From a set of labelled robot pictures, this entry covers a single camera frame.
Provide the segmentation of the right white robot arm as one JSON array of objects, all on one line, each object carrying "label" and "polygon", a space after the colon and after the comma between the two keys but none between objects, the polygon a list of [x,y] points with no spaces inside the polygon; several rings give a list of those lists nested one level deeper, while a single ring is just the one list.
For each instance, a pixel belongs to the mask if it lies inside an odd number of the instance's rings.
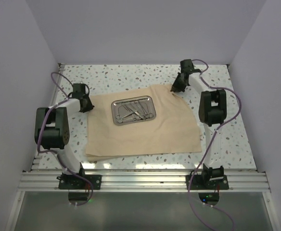
[{"label": "right white robot arm", "polygon": [[188,190],[228,190],[229,183],[221,162],[221,141],[217,128],[227,117],[227,96],[225,90],[215,90],[207,86],[197,74],[191,59],[180,62],[180,72],[171,87],[172,92],[184,92],[192,86],[200,94],[198,117],[204,126],[206,150],[198,170],[186,176]]}]

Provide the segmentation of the steel forceps with ring handles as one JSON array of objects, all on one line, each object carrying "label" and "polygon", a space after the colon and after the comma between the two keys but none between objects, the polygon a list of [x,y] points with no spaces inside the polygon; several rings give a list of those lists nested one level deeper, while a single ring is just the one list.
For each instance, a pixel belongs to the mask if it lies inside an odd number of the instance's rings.
[{"label": "steel forceps with ring handles", "polygon": [[147,111],[145,110],[145,108],[142,106],[142,104],[140,103],[140,101],[138,101],[138,104],[139,104],[139,106],[141,107],[141,109],[143,110],[146,119],[153,118],[153,114],[147,112]]}]

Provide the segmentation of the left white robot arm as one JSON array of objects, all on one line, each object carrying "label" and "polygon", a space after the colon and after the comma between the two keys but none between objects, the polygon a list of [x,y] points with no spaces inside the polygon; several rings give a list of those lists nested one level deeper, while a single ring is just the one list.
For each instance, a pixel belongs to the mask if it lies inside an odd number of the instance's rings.
[{"label": "left white robot arm", "polygon": [[36,111],[34,139],[39,154],[51,153],[62,168],[59,181],[76,189],[90,185],[81,162],[73,154],[69,144],[69,116],[86,113],[94,108],[89,98],[89,87],[84,83],[72,85],[66,98],[51,106]]}]

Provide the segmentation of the beige surgical wrap cloth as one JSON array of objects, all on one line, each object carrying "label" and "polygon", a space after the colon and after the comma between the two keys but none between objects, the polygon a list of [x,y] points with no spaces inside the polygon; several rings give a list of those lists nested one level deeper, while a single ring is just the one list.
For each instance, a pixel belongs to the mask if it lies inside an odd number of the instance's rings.
[{"label": "beige surgical wrap cloth", "polygon": [[[91,96],[94,109],[88,114],[88,142],[85,154],[90,162],[124,156],[199,153],[201,131],[189,105],[170,91],[171,86]],[[150,96],[156,111],[153,120],[128,125],[113,122],[111,104]]]}]

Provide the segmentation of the small steel scissors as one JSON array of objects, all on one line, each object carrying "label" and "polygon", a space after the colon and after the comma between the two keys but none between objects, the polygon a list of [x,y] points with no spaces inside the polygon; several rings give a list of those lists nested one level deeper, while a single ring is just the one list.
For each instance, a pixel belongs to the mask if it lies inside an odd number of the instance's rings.
[{"label": "small steel scissors", "polygon": [[115,116],[115,118],[116,118],[117,120],[121,120],[121,119],[124,119],[124,118],[126,118],[126,117],[132,115],[132,114],[135,114],[136,112],[137,112],[137,110],[132,110],[131,112],[129,112],[129,113],[127,113],[126,115],[123,115],[123,116],[121,116],[120,114],[117,114],[117,115]]}]

